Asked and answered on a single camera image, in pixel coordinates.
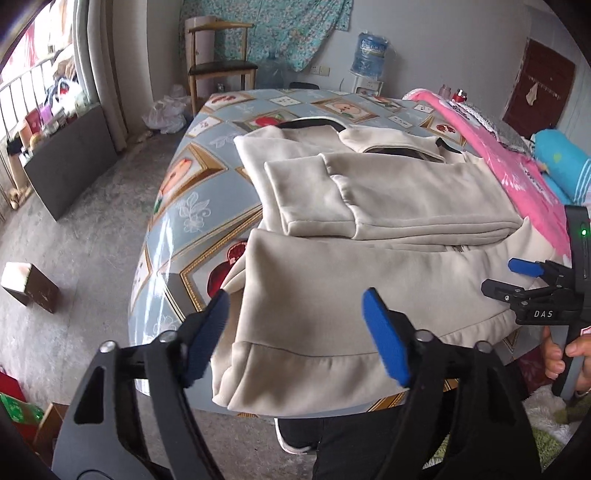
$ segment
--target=patterned tablecloth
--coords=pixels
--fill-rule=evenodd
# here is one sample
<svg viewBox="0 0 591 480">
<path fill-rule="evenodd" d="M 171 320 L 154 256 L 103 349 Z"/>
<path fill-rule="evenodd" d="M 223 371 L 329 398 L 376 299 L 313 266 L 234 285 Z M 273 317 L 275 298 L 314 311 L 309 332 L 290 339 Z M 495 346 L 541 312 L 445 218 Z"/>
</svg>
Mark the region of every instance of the patterned tablecloth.
<svg viewBox="0 0 591 480">
<path fill-rule="evenodd" d="M 213 95 L 189 126 L 158 192 L 129 302 L 132 345 L 151 342 L 161 332 L 177 329 L 190 313 L 203 310 L 262 218 L 261 203 L 233 139 L 260 127 L 311 116 L 331 118 L 344 126 L 436 135 L 452 148 L 477 155 L 457 129 L 424 102 L 325 90 Z M 537 327 L 520 329 L 496 345 L 496 350 L 507 363 L 535 347 L 538 339 Z M 138 381 L 138 388 L 149 393 L 146 381 Z M 187 390 L 187 398 L 194 408 L 238 414 L 211 401 L 209 368 Z M 379 410 L 402 399 L 400 394 L 313 416 Z"/>
</svg>

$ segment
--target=wall socket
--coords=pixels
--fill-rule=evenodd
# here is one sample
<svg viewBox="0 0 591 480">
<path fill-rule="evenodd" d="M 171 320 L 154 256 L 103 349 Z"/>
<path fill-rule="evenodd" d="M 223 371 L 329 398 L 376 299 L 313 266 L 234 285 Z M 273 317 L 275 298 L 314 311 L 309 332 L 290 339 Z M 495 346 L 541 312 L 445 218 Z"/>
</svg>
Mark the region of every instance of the wall socket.
<svg viewBox="0 0 591 480">
<path fill-rule="evenodd" d="M 328 77 L 330 75 L 330 67 L 324 67 L 323 65 L 314 65 L 310 69 L 312 75 L 320 75 L 322 77 Z"/>
</svg>

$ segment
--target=door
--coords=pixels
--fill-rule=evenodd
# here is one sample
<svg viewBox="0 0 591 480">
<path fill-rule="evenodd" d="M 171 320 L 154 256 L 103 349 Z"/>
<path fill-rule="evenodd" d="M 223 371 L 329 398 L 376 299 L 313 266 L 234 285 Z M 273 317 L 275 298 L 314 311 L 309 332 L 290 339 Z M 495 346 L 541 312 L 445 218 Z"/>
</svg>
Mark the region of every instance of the door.
<svg viewBox="0 0 591 480">
<path fill-rule="evenodd" d="M 530 39 L 503 120 L 525 138 L 556 127 L 573 86 L 574 70 L 573 62 Z"/>
</svg>

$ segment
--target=floral curtain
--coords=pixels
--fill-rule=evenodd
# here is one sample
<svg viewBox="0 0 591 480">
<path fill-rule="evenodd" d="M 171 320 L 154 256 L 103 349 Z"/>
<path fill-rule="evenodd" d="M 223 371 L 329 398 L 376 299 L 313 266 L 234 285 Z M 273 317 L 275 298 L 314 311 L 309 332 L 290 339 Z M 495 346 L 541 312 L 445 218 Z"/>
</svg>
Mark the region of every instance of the floral curtain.
<svg viewBox="0 0 591 480">
<path fill-rule="evenodd" d="M 184 56 L 184 22 L 191 17 L 214 15 L 223 20 L 251 22 L 248 59 L 258 61 L 270 49 L 285 55 L 296 72 L 312 60 L 333 30 L 348 30 L 353 0 L 184 0 L 181 8 L 181 52 Z M 216 34 L 217 58 L 240 55 L 242 31 Z"/>
</svg>

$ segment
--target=bracelet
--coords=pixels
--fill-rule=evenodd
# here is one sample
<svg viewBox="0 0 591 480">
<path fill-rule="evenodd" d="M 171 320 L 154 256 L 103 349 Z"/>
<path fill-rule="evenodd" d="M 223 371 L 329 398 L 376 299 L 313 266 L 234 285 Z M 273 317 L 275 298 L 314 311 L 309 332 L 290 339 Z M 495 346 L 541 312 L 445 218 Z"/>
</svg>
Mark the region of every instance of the bracelet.
<svg viewBox="0 0 591 480">
<path fill-rule="evenodd" d="M 575 392 L 574 397 L 575 398 L 583 398 L 583 397 L 586 397 L 587 395 L 589 395 L 590 393 L 591 393 L 591 388 L 588 389 L 586 392 Z"/>
</svg>

